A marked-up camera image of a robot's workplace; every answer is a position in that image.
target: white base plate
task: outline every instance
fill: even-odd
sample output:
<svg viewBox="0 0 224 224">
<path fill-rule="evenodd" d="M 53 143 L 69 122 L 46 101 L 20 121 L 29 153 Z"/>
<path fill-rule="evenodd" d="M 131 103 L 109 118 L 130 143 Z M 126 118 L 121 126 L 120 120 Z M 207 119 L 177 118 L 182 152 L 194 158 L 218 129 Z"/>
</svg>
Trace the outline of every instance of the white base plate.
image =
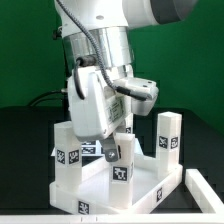
<svg viewBox="0 0 224 224">
<path fill-rule="evenodd" d="M 148 214 L 181 182 L 182 166 L 158 180 L 156 159 L 135 154 L 134 163 L 133 200 L 128 209 L 109 205 L 109 166 L 105 158 L 83 167 L 82 183 L 76 192 L 65 191 L 53 182 L 50 204 L 71 214 Z"/>
</svg>

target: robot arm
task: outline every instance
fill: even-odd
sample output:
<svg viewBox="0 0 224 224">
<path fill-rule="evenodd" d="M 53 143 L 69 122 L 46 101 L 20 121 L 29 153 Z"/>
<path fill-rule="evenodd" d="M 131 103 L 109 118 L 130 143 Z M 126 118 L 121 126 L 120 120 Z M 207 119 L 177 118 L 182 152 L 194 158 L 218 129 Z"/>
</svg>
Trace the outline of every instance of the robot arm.
<svg viewBox="0 0 224 224">
<path fill-rule="evenodd" d="M 55 0 L 73 74 L 68 81 L 70 114 L 80 141 L 107 138 L 131 113 L 147 115 L 156 101 L 156 83 L 133 77 L 127 28 L 178 21 L 195 2 Z M 77 61 L 89 57 L 89 66 L 75 69 Z"/>
</svg>

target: white rectangular pillar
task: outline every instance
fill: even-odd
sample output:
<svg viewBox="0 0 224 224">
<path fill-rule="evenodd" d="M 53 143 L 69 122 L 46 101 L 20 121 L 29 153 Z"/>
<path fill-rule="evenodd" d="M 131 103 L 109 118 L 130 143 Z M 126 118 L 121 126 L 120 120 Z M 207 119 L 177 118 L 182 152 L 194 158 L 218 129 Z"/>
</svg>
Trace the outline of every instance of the white rectangular pillar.
<svg viewBox="0 0 224 224">
<path fill-rule="evenodd" d="M 56 186 L 75 192 L 82 181 L 82 147 L 74 135 L 72 122 L 54 125 Z"/>
<path fill-rule="evenodd" d="M 127 209 L 132 205 L 135 135 L 116 133 L 114 136 L 121 158 L 110 163 L 110 206 Z"/>
<path fill-rule="evenodd" d="M 179 164 L 181 121 L 181 114 L 165 112 L 158 115 L 156 159 L 160 180 Z"/>
</svg>

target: green wall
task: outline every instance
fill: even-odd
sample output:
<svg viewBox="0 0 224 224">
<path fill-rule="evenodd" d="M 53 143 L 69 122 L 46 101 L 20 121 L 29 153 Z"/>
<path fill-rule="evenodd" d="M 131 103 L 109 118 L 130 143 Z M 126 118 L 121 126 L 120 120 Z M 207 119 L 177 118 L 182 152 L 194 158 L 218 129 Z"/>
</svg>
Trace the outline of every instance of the green wall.
<svg viewBox="0 0 224 224">
<path fill-rule="evenodd" d="M 0 107 L 64 86 L 53 0 L 1 0 Z M 131 31 L 135 75 L 156 80 L 158 107 L 188 108 L 224 134 L 224 1 L 200 0 L 181 23 Z"/>
<path fill-rule="evenodd" d="M 63 87 L 64 68 L 53 0 L 0 0 L 0 107 L 26 105 Z"/>
</svg>

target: black cable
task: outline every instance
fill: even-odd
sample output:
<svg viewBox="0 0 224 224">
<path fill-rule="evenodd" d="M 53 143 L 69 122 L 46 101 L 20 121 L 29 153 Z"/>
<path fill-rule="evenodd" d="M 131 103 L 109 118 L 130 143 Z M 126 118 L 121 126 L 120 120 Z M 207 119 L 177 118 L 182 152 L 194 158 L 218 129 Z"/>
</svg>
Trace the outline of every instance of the black cable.
<svg viewBox="0 0 224 224">
<path fill-rule="evenodd" d="M 73 79 L 74 79 L 74 83 L 75 83 L 75 89 L 76 89 L 76 92 L 77 92 L 79 98 L 84 100 L 85 96 L 84 96 L 84 93 L 82 91 L 80 80 L 79 80 L 79 71 L 78 71 L 78 69 L 79 69 L 80 64 L 81 64 L 81 60 L 77 60 L 76 61 L 76 68 L 75 68 L 75 71 L 73 73 Z"/>
<path fill-rule="evenodd" d="M 86 37 L 88 38 L 88 40 L 91 42 L 95 52 L 96 52 L 96 56 L 98 59 L 98 64 L 100 67 L 100 71 L 101 74 L 105 80 L 105 82 L 107 83 L 108 86 L 110 86 L 113 90 L 120 92 L 120 93 L 124 93 L 124 92 L 128 92 L 129 96 L 138 99 L 138 100 L 142 100 L 145 101 L 148 97 L 147 95 L 142 94 L 141 92 L 135 92 L 129 89 L 126 89 L 125 87 L 122 88 L 118 88 L 118 86 L 116 86 L 111 80 L 110 77 L 107 74 L 106 71 L 106 66 L 104 64 L 104 60 L 103 60 L 103 55 L 101 52 L 100 47 L 98 46 L 97 41 L 95 40 L 95 38 L 93 37 L 93 35 L 85 28 L 85 26 L 83 26 L 83 24 L 70 12 L 70 10 L 65 6 L 65 4 L 61 1 L 61 0 L 56 0 L 56 2 L 58 3 L 58 5 L 61 7 L 61 9 L 64 11 L 64 13 L 75 23 L 75 25 L 86 35 Z"/>
<path fill-rule="evenodd" d="M 104 65 L 104 61 L 103 61 L 103 56 L 101 53 L 101 49 L 98 46 L 97 41 L 95 40 L 95 38 L 93 37 L 93 35 L 82 25 L 82 23 L 70 12 L 70 10 L 64 5 L 64 3 L 60 0 L 56 0 L 58 5 L 61 7 L 61 9 L 64 11 L 64 13 L 76 24 L 76 26 L 86 35 L 86 37 L 89 39 L 89 41 L 91 42 L 96 55 L 97 55 L 97 59 L 98 59 L 98 64 L 101 70 L 101 73 L 103 75 L 103 78 L 105 80 L 105 82 L 107 83 L 108 86 L 110 86 L 112 89 L 116 90 L 117 86 L 115 86 L 106 71 L 106 67 Z"/>
<path fill-rule="evenodd" d="M 35 107 L 36 105 L 38 105 L 39 103 L 45 102 L 45 101 L 53 101 L 53 100 L 61 100 L 63 101 L 63 98 L 46 98 L 46 99 L 42 99 L 42 100 L 38 100 L 36 103 L 34 103 L 32 106 Z"/>
<path fill-rule="evenodd" d="M 31 101 L 27 104 L 27 106 L 30 107 L 30 106 L 32 106 L 33 103 L 35 103 L 36 101 L 40 100 L 41 98 L 44 98 L 44 97 L 46 97 L 46 96 L 50 96 L 50 95 L 54 95 L 54 94 L 62 94 L 62 92 L 59 91 L 59 90 L 55 90 L 55 91 L 50 91 L 50 92 L 43 93 L 43 94 L 41 94 L 41 95 L 35 97 L 33 100 L 31 100 Z"/>
</svg>

